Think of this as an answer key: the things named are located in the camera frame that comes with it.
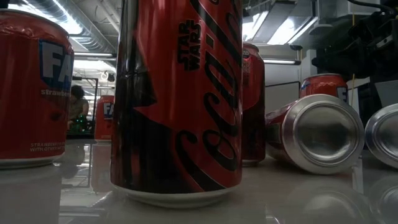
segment person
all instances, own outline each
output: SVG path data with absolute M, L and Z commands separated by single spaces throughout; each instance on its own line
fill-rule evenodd
M 84 96 L 85 92 L 81 86 L 72 86 L 70 90 L 68 129 L 79 116 L 87 116 L 88 114 L 88 101 L 83 98 Z

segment dark hair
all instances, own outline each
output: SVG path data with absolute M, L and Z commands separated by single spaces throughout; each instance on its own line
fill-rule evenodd
M 72 86 L 72 89 L 70 90 L 70 94 L 75 96 L 78 100 L 82 99 L 85 95 L 85 92 L 81 86 L 74 85 Z

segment silver can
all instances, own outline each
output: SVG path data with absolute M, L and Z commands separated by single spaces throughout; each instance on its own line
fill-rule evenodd
M 379 110 L 366 125 L 366 144 L 381 162 L 398 169 L 398 104 Z
M 364 147 L 359 114 L 329 95 L 306 96 L 266 115 L 267 153 L 314 174 L 351 167 Z

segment reflective table surface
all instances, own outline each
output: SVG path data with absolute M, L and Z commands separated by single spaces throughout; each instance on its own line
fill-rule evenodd
M 334 176 L 271 158 L 210 207 L 171 210 L 135 202 L 109 183 L 110 145 L 68 141 L 53 166 L 0 170 L 0 223 L 398 223 L 398 170 L 365 151 Z

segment coca-cola logo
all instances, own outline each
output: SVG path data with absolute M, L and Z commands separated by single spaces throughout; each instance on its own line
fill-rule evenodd
M 218 5 L 218 0 L 209 0 L 211 3 Z M 242 67 L 242 55 L 241 51 L 238 50 L 234 44 L 230 41 L 233 40 L 237 45 L 241 44 L 241 17 L 239 15 L 238 8 L 234 1 L 231 1 L 233 12 L 226 13 L 226 23 L 229 29 L 229 34 L 226 35 L 223 30 L 219 27 L 216 21 L 209 15 L 199 0 L 190 0 L 190 3 L 198 15 L 203 19 L 208 27 L 208 31 L 211 31 L 219 42 L 210 41 L 213 40 L 208 34 L 206 34 L 206 44 L 210 46 L 210 49 L 217 49 L 214 45 L 220 43 L 233 58 L 234 63 Z M 229 171 L 235 171 L 238 168 L 238 158 L 236 151 L 228 138 L 238 138 L 239 135 L 239 123 L 238 118 L 241 115 L 239 110 L 239 85 L 236 73 L 231 66 L 231 62 L 226 61 L 226 67 L 208 50 L 205 52 L 205 65 L 204 75 L 207 76 L 209 81 L 215 87 L 217 92 L 207 92 L 203 96 L 203 105 L 207 113 L 211 116 L 218 129 L 208 129 L 201 135 L 201 141 L 212 158 L 224 169 Z M 231 87 L 232 92 L 228 91 L 227 88 L 218 80 L 213 72 L 220 74 Z M 221 100 L 225 100 L 228 106 L 234 113 L 234 124 L 227 122 L 219 112 L 212 106 L 221 103 Z M 217 139 L 217 142 L 210 141 L 210 139 Z M 181 131 L 176 136 L 176 152 L 187 172 L 195 180 L 196 183 L 205 191 L 219 190 L 225 188 L 224 186 L 213 180 L 208 174 L 204 173 L 196 164 L 193 162 L 183 146 L 183 140 L 187 140 L 190 144 L 198 144 L 198 137 L 190 131 Z M 220 152 L 220 146 L 228 147 L 231 155 L 226 157 Z

